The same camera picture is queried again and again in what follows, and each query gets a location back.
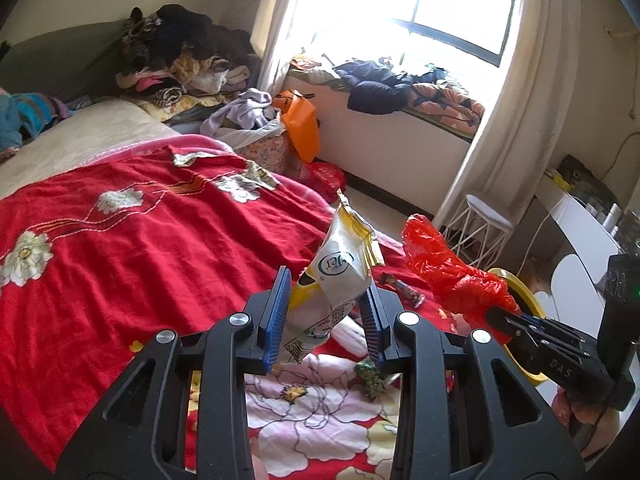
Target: bed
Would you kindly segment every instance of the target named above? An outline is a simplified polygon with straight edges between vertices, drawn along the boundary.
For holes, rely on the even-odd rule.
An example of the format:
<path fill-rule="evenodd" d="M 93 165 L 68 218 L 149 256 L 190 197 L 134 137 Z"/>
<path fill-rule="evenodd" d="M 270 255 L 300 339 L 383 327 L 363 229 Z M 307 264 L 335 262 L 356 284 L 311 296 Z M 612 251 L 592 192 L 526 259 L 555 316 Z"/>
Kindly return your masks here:
<path fill-rule="evenodd" d="M 206 330 L 270 288 L 280 265 L 299 275 L 332 214 L 306 187 L 118 100 L 80 110 L 0 165 L 0 198 L 0 404 L 49 470 L 149 338 Z M 420 314 L 454 330 L 400 244 L 380 241 L 386 266 L 374 277 L 414 286 L 426 295 Z M 347 318 L 302 365 L 246 377 L 250 436 L 272 478 L 388 478 L 399 391 L 366 397 L 354 373 L 366 353 Z"/>

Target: yellow tape roll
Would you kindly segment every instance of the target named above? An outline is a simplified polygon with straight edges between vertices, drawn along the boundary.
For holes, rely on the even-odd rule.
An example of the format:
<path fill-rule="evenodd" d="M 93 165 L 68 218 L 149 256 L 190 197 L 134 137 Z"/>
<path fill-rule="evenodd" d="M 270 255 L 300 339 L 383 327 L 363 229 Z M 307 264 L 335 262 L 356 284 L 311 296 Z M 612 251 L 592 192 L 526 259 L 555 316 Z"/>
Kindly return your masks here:
<path fill-rule="evenodd" d="M 522 283 L 516 276 L 511 274 L 508 270 L 498 268 L 490 269 L 489 272 L 495 274 L 496 276 L 500 276 L 505 282 L 507 282 L 511 295 L 516 294 L 517 296 L 519 296 L 519 298 L 514 298 L 516 302 L 524 303 L 525 305 L 527 305 L 528 309 L 534 316 L 541 318 L 546 317 L 545 311 L 542 309 L 542 306 L 540 305 L 538 300 L 534 298 L 527 285 Z M 531 384 L 533 384 L 534 386 L 539 386 L 540 384 L 548 380 L 548 377 L 545 374 L 532 374 L 530 372 L 527 372 L 513 357 L 511 351 L 507 348 L 507 345 L 503 345 L 502 347 L 504 348 L 504 351 L 507 352 L 507 355 L 511 358 L 511 360 L 516 363 L 516 366 L 522 371 L 523 374 L 526 375 Z"/>

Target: window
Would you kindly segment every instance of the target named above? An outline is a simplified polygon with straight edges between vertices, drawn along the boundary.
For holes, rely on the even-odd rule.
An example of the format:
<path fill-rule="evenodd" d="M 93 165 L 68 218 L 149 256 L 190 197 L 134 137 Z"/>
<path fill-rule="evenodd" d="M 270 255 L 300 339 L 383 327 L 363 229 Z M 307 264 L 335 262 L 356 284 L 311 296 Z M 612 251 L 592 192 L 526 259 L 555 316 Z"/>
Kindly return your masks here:
<path fill-rule="evenodd" d="M 514 0 L 416 0 L 393 22 L 500 66 Z"/>
<path fill-rule="evenodd" d="M 514 0 L 315 1 L 322 12 L 309 50 L 336 64 L 389 57 L 401 70 L 422 73 L 433 63 L 479 100 L 494 93 Z"/>

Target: red blanket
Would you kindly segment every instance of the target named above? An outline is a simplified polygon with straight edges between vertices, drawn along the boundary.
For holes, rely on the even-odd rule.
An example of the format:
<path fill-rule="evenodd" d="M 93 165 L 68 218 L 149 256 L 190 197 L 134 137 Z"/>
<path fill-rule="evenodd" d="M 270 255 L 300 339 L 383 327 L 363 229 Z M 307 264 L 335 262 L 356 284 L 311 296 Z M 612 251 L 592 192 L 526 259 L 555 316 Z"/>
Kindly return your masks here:
<path fill-rule="evenodd" d="M 206 330 L 270 288 L 280 265 L 302 272 L 330 213 L 296 189 L 235 155 L 163 148 L 0 202 L 0 402 L 49 468 L 140 342 L 167 327 Z M 389 272 L 432 298 L 401 253 L 383 254 L 376 276 Z M 420 312 L 450 329 L 433 301 Z M 324 352 L 349 356 L 335 342 Z M 333 478 L 350 465 L 338 462 L 305 467 Z"/>

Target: white stool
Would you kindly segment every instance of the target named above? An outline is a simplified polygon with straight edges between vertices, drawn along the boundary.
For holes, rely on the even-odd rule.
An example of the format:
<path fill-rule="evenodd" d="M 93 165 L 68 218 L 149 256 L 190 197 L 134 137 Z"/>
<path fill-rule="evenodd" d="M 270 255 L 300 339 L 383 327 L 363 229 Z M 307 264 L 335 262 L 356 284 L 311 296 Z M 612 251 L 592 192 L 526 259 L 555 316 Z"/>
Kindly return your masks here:
<path fill-rule="evenodd" d="M 485 193 L 471 191 L 447 223 L 444 239 L 456 256 L 462 252 L 469 265 L 487 270 L 494 266 L 514 229 L 511 213 Z M 466 250 L 472 244 L 481 245 L 476 254 Z"/>

